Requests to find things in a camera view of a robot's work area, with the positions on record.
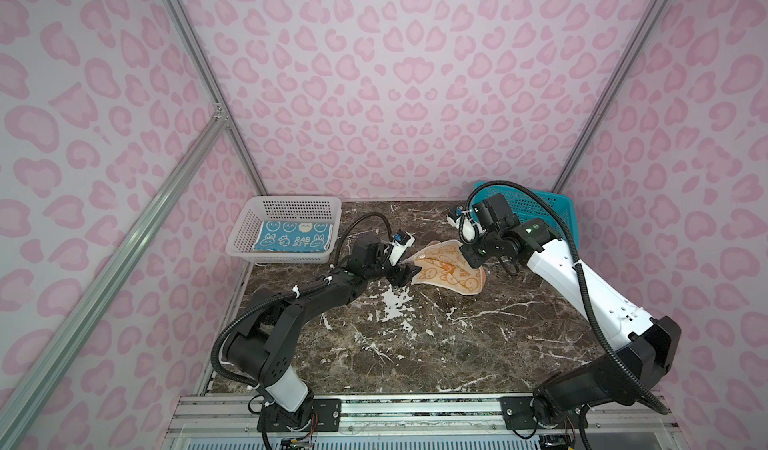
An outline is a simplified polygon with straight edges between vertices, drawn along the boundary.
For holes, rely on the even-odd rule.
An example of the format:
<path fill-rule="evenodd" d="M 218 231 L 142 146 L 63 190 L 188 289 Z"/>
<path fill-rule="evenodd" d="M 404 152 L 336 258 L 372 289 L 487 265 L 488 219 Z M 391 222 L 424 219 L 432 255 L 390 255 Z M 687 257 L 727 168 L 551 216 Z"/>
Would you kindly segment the orange patterned towel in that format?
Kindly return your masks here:
<path fill-rule="evenodd" d="M 477 295 L 486 283 L 482 268 L 472 268 L 460 251 L 457 240 L 433 241 L 407 260 L 420 268 L 414 285 L 431 285 L 464 296 Z"/>

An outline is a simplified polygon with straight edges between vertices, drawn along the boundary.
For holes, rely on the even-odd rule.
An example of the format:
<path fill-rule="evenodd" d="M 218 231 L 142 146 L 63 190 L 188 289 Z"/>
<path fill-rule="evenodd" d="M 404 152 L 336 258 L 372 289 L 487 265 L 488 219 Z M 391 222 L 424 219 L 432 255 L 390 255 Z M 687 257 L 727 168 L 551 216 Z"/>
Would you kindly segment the teal patterned towel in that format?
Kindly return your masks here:
<path fill-rule="evenodd" d="M 252 250 L 271 253 L 322 253 L 331 242 L 330 223 L 266 221 Z"/>

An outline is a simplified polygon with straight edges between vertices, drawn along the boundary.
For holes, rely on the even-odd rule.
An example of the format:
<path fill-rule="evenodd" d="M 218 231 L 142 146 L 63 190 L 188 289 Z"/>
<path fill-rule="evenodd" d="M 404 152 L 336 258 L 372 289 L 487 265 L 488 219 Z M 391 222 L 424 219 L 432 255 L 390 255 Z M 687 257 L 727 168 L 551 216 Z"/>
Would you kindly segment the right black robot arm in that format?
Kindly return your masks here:
<path fill-rule="evenodd" d="M 586 424 L 590 408 L 642 404 L 669 414 L 652 389 L 671 370 L 681 337 L 671 318 L 655 318 L 631 303 L 586 263 L 565 221 L 545 200 L 528 192 L 547 218 L 523 220 L 503 194 L 451 209 L 460 250 L 473 268 L 507 259 L 525 266 L 556 290 L 589 324 L 602 356 L 549 377 L 533 391 L 533 420 L 554 427 L 569 418 Z"/>

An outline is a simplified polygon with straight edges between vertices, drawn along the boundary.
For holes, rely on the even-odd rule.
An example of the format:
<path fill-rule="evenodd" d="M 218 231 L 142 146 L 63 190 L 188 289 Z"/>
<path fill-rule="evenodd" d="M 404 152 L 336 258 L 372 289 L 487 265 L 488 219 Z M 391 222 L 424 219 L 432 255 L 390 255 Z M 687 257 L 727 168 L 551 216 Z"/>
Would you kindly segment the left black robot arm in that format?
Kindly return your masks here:
<path fill-rule="evenodd" d="M 228 324 L 213 343 L 210 361 L 225 379 L 255 388 L 264 398 L 259 428 L 304 430 L 312 415 L 314 394 L 292 367 L 302 329 L 329 310 L 346 306 L 373 281 L 387 280 L 393 287 L 411 283 L 421 268 L 402 260 L 414 237 L 397 232 L 385 243 L 373 233 L 354 242 L 344 264 L 312 283 L 280 292 L 257 291 L 248 308 Z"/>

